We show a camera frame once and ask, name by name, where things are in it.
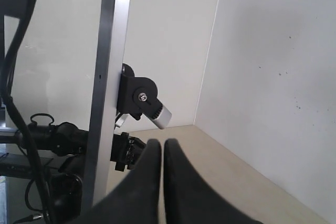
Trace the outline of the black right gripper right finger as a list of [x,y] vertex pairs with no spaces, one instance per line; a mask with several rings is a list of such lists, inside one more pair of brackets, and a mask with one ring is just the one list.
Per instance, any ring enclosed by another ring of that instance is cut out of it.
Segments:
[[173,138],[164,143],[163,194],[167,223],[261,223],[217,193]]

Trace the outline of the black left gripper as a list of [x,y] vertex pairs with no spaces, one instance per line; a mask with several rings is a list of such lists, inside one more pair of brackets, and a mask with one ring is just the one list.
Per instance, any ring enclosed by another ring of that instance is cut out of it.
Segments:
[[113,135],[110,161],[115,162],[114,170],[123,172],[134,169],[146,143],[129,133]]

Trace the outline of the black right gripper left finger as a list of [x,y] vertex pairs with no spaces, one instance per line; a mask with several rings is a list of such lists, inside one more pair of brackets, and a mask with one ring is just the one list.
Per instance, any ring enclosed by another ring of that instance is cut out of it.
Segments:
[[158,223],[161,144],[148,140],[136,168],[90,212],[91,223]]

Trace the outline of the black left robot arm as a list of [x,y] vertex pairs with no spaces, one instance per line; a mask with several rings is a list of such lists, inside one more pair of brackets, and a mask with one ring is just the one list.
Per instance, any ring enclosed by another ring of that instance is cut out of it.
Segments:
[[[50,167],[52,159],[42,161],[43,175],[49,187],[56,223],[68,223],[81,212],[83,175],[87,140],[89,133],[78,129],[74,124],[64,122],[59,125],[49,123],[38,125],[31,120],[28,125],[38,150],[51,151],[65,161],[59,167]],[[137,137],[123,132],[115,134],[112,140],[110,160],[115,169],[124,171],[135,168],[146,144]],[[130,192],[131,182],[122,183],[112,197],[100,205],[100,211],[110,210],[103,215],[100,223],[156,223],[156,214],[151,213],[151,205],[140,204],[143,193]]]

